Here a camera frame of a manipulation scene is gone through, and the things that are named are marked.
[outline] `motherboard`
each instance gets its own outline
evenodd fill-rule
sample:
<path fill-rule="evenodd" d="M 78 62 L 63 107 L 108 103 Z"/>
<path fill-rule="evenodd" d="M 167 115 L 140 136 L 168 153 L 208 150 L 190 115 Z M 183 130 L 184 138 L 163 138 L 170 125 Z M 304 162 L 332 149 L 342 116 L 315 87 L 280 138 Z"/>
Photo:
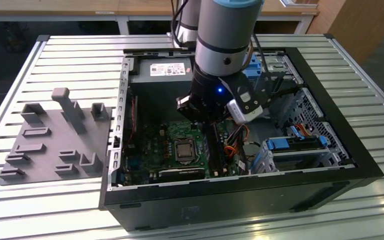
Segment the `motherboard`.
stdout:
<path fill-rule="evenodd" d="M 228 138 L 226 122 L 218 124 L 220 144 Z M 128 185 L 211 178 L 200 127 L 188 121 L 146 125 L 140 137 L 140 154 L 127 160 Z M 234 161 L 224 162 L 224 175 L 238 174 Z"/>

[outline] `red wire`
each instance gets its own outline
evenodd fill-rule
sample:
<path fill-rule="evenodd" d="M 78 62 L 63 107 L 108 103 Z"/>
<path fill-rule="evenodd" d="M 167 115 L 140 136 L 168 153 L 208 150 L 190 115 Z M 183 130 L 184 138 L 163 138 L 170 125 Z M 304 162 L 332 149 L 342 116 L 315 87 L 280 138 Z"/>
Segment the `red wire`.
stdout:
<path fill-rule="evenodd" d="M 135 120 L 134 120 L 134 108 L 135 108 L 135 101 L 134 101 L 134 97 L 132 97 L 132 109 L 131 109 L 131 117 L 132 117 L 132 131 L 131 131 L 131 135 L 130 135 L 130 139 L 128 139 L 128 144 L 131 142 L 132 136 L 134 136 L 134 132 L 135 132 Z"/>

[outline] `gray plastic holder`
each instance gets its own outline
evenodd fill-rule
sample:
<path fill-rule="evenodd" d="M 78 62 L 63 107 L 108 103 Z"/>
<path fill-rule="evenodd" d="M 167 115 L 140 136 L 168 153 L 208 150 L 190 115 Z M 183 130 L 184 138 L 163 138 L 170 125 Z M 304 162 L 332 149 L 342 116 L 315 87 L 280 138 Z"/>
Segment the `gray plastic holder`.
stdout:
<path fill-rule="evenodd" d="M 79 166 L 86 170 L 88 174 L 98 173 L 103 169 L 103 163 L 96 153 L 92 154 L 92 159 L 88 160 L 84 154 L 80 155 Z"/>

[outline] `black metal frame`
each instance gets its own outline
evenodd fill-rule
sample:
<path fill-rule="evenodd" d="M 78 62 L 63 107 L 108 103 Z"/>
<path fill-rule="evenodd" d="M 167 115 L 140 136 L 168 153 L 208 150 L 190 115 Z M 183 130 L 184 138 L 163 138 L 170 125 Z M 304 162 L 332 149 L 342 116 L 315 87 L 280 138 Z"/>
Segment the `black metal frame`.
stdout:
<path fill-rule="evenodd" d="M 286 174 L 275 176 L 244 176 L 240 179 L 224 180 L 224 181 L 207 181 L 195 182 L 194 184 L 172 185 L 172 186 L 143 186 L 136 189 L 107 191 L 107 181 L 103 179 L 102 185 L 102 199 L 100 206 L 106 206 L 114 216 L 119 219 L 120 223 L 126 225 L 127 230 L 159 228 L 160 226 L 135 226 L 136 223 L 128 224 L 124 217 L 119 217 L 124 209 L 139 209 L 143 203 L 155 201 L 155 207 L 162 200 L 172 200 L 178 198 L 199 198 L 207 195 L 240 193 L 244 191 L 263 191 L 274 188 L 279 188 L 279 192 L 291 191 L 292 186 L 316 185 L 323 186 L 312 197 L 307 200 L 300 200 L 294 207 L 288 207 L 288 211 L 303 211 L 314 209 L 324 205 L 336 196 L 344 193 L 347 190 L 366 186 L 376 179 L 383 177 L 383 172 L 378 167 L 359 137 L 352 130 L 338 106 L 335 105 L 311 67 L 308 66 L 299 50 L 292 47 L 286 48 L 263 48 L 263 51 L 284 51 L 286 55 L 304 80 L 304 83 L 311 91 L 311 94 L 318 102 L 318 105 L 324 113 L 327 122 L 330 122 L 332 129 L 340 139 L 340 142 L 354 160 L 355 168 L 344 168 L 331 171 L 307 172 L 303 174 Z M 107 177 L 108 168 L 104 168 L 103 176 Z M 230 216 L 230 218 L 240 218 L 252 215 L 252 212 L 246 212 L 244 215 L 238 214 Z M 207 217 L 210 221 L 226 220 Z M 163 226 L 172 226 L 184 223 L 172 223 Z"/>

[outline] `white label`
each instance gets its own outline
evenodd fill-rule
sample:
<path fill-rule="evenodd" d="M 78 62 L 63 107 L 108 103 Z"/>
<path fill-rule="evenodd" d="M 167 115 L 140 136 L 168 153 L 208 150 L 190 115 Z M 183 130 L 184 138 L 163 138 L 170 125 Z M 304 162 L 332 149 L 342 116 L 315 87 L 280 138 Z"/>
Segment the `white label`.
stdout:
<path fill-rule="evenodd" d="M 96 14 L 115 14 L 114 11 L 96 11 Z"/>
<path fill-rule="evenodd" d="M 246 163 L 243 161 L 239 161 L 238 165 L 243 170 L 246 170 Z"/>
<path fill-rule="evenodd" d="M 151 65 L 151 77 L 186 75 L 184 63 L 156 63 Z"/>

